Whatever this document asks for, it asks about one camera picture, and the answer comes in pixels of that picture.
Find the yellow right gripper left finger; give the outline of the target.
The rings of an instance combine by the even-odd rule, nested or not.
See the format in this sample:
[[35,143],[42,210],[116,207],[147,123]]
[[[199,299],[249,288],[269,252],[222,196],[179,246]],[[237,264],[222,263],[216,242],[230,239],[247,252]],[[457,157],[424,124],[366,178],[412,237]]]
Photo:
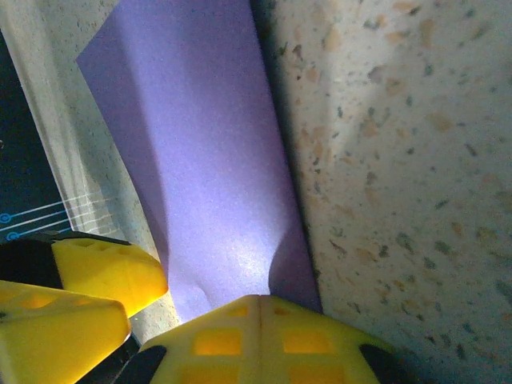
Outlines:
[[163,346],[152,383],[255,383],[260,297],[247,295],[145,342]]

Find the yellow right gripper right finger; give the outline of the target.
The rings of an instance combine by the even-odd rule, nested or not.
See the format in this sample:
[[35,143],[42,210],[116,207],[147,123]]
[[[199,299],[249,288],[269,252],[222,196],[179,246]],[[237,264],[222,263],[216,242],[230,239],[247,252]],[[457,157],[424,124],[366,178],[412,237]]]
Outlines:
[[273,296],[260,310],[261,383],[400,383],[384,341]]

